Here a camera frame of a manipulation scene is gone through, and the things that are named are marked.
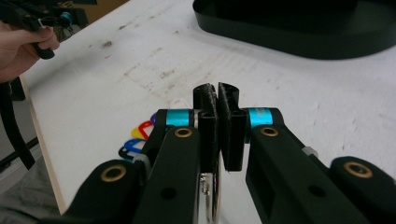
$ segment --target scratched surface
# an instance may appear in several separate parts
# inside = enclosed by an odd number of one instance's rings
[[[278,107],[326,165],[351,155],[396,177],[396,48],[308,60],[206,33],[191,5],[128,2],[25,74],[62,212],[134,126],[176,99],[192,105],[192,89],[207,82],[238,87],[241,107]],[[220,223],[259,223],[244,178],[223,173]]]

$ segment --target black tray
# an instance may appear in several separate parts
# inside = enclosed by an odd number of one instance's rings
[[[193,3],[203,30],[306,58],[356,58],[396,44],[396,1],[358,1],[349,11],[253,13],[230,19],[218,16],[214,1]]]

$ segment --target cyan band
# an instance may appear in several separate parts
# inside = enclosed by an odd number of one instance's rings
[[[261,124],[273,124],[271,110],[264,107],[248,108],[250,116],[250,127],[253,129]]]
[[[166,113],[167,126],[189,126],[190,116],[188,109],[168,109]]]

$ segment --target black object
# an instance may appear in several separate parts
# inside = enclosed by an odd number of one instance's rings
[[[160,109],[139,156],[144,160],[103,163],[83,183],[62,217],[41,223],[196,223],[199,166],[209,164],[208,170],[215,173],[217,169],[210,165],[218,165],[212,160],[220,149],[226,150],[224,164],[239,170],[245,141],[240,133],[250,139],[246,181],[262,223],[396,222],[396,186],[389,175],[352,157],[338,158],[327,168],[287,128],[278,109],[240,109],[238,95],[236,87],[224,83],[219,84],[219,99],[210,84],[195,88],[194,109],[201,110],[198,130],[190,121],[189,126],[166,125],[170,110]],[[204,126],[200,113],[210,115]],[[214,136],[203,138],[204,133]],[[220,147],[213,147],[218,138]],[[205,154],[200,152],[203,146],[210,146]],[[102,203],[106,209],[95,210]]]
[[[35,159],[21,136],[20,129],[18,128],[17,121],[15,120],[14,107],[12,105],[10,94],[11,88],[9,87],[9,83],[0,83],[1,118],[11,145],[14,147],[17,155],[21,158],[23,165],[27,169],[30,169],[33,164],[35,164]]]
[[[209,33],[306,58],[356,58],[396,44],[392,0],[196,0],[193,9]]]
[[[88,24],[84,10],[80,8],[56,7],[50,11],[24,1],[6,0],[0,0],[0,20],[31,32],[37,32],[42,26],[69,27],[72,22],[78,22],[84,27]],[[55,56],[52,49],[41,49],[37,43],[32,43],[32,46],[42,59]]]

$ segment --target screw hole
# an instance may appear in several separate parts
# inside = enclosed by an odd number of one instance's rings
[[[123,178],[126,174],[126,169],[123,165],[113,165],[102,172],[101,178],[105,182],[114,182]]]
[[[175,130],[175,135],[177,137],[190,137],[192,135],[192,131],[187,128],[179,128]]]
[[[262,134],[270,136],[270,137],[275,137],[279,134],[279,132],[274,129],[274,128],[262,128]]]

